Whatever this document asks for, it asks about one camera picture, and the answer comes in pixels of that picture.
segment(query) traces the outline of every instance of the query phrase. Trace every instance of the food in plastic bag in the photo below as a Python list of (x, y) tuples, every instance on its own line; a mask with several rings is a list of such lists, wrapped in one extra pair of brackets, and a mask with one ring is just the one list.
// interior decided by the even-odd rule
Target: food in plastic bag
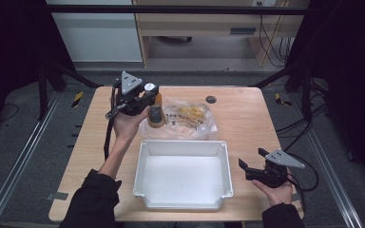
[(146, 140), (214, 141), (218, 128), (209, 107), (177, 98), (163, 98), (165, 125), (152, 128), (144, 119), (139, 131)]

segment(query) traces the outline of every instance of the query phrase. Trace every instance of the small bottle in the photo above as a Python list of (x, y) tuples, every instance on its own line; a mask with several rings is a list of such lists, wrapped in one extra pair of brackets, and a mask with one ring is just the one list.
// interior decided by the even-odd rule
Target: small bottle
[[(145, 91), (150, 91), (154, 85), (147, 84), (144, 87)], [(147, 123), (153, 128), (159, 128), (165, 124), (165, 117), (162, 110), (162, 94), (158, 93), (155, 98), (155, 104), (150, 107)]]

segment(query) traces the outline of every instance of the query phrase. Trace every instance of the white tray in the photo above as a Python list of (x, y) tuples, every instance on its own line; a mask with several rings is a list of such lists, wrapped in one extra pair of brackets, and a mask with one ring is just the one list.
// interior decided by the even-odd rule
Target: white tray
[(133, 194), (150, 209), (221, 208), (233, 197), (226, 142), (142, 141)]

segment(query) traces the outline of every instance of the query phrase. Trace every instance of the gray floor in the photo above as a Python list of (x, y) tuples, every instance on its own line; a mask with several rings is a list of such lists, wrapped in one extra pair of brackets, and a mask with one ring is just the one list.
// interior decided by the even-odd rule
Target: gray floor
[[(271, 75), (279, 67), (270, 64), (263, 68), (258, 67), (245, 38), (194, 37), (191, 43), (169, 38), (154, 39), (147, 68), (113, 67), (94, 72), (83, 68), (80, 72), (94, 82), (108, 85), (119, 75), (119, 70), (124, 69), (163, 86), (249, 86)], [(288, 94), (284, 91), (282, 86), (285, 79), (282, 78), (262, 90), (276, 129), (302, 118), (295, 105), (286, 106), (275, 101), (275, 94), (278, 92), (283, 101), (294, 104), (298, 102), (297, 93)], [(66, 80), (65, 92), (49, 92), (50, 97), (60, 95), (58, 105), (0, 214), (2, 226), (57, 225), (48, 218), (52, 202), (46, 196), (58, 188), (94, 94), (94, 89), (68, 77)], [(79, 91), (83, 91), (84, 96), (77, 107), (71, 107), (74, 96)], [(313, 108), (316, 108), (323, 104), (323, 100), (317, 96), (313, 103)], [(9, 118), (0, 122), (0, 189), (37, 125), (37, 84), (13, 91), (7, 98), (7, 104), (0, 116), (0, 120)], [(303, 128), (304, 125), (300, 125), (282, 135), (279, 138), (281, 147), (285, 148), (294, 139), (283, 137), (296, 136)], [(339, 184), (343, 186), (345, 195), (355, 208), (362, 225), (349, 224), (349, 220), (344, 218), (341, 201), (336, 198), (335, 189), (330, 185), (331, 177), (324, 176), (324, 164), (320, 163), (316, 147), (313, 146), (313, 132), (317, 135), (320, 149), (334, 167)], [(365, 168), (362, 164), (348, 161), (346, 151), (335, 125), (325, 112), (314, 117), (312, 130), (290, 148), (289, 152), (306, 159), (320, 176), (318, 188), (306, 193), (307, 211), (304, 223), (307, 227), (365, 227)], [(312, 184), (313, 173), (310, 170), (293, 170), (293, 173), (303, 187)], [(247, 227), (261, 225), (259, 221), (249, 221)]]

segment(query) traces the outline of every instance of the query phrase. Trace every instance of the brown bottle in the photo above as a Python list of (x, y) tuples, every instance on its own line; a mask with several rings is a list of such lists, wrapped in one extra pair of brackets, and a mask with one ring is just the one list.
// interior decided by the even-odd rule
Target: brown bottle
[(150, 107), (147, 123), (153, 128), (159, 128), (165, 124), (161, 93), (156, 96), (155, 104)]

